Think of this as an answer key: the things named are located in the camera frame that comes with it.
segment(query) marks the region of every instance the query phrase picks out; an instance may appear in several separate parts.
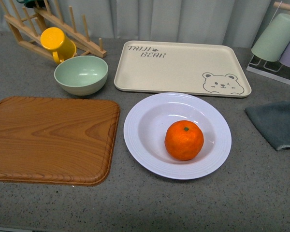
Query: white curtain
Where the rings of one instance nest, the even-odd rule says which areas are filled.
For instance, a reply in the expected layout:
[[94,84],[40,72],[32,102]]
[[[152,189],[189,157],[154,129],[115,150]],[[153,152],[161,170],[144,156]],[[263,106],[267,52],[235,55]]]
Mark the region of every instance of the white curtain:
[[[9,0],[2,0],[15,16]],[[25,17],[23,4],[13,0]],[[48,0],[59,17],[55,0]],[[273,0],[58,0],[64,22],[85,35],[86,16],[92,38],[121,38],[251,47],[264,19],[273,16]],[[9,31],[0,3],[0,31]]]

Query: wooden cutting board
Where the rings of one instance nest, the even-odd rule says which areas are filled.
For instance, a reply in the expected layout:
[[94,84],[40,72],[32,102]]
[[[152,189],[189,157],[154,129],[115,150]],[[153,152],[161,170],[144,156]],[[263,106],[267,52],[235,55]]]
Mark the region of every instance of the wooden cutting board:
[[0,181],[94,186],[108,176],[120,108],[114,101],[0,101]]

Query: beige tray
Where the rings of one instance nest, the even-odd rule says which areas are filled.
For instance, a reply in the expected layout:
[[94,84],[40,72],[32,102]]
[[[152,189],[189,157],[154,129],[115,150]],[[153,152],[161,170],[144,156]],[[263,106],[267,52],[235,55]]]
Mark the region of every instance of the beige tray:
[[114,79],[133,92],[243,98],[251,87],[234,51],[221,45],[126,42]]

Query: tray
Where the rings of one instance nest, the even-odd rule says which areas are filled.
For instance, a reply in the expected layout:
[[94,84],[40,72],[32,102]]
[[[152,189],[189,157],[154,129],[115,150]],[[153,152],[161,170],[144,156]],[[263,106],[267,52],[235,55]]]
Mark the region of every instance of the tray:
[[114,101],[0,101],[0,181],[94,186],[108,176],[120,108]]
[[129,41],[115,86],[132,92],[182,92],[243,98],[251,87],[234,51],[226,46]]

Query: white plate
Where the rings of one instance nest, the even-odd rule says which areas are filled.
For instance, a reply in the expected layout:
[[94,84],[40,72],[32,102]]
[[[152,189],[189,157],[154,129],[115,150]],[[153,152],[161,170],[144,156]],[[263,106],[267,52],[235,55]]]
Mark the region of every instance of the white plate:
[[[179,120],[195,122],[204,134],[199,154],[178,161],[165,149],[169,126]],[[172,179],[195,179],[217,170],[227,159],[232,139],[224,117],[207,102],[184,93],[160,93],[138,102],[128,113],[124,138],[133,157],[148,170]]]

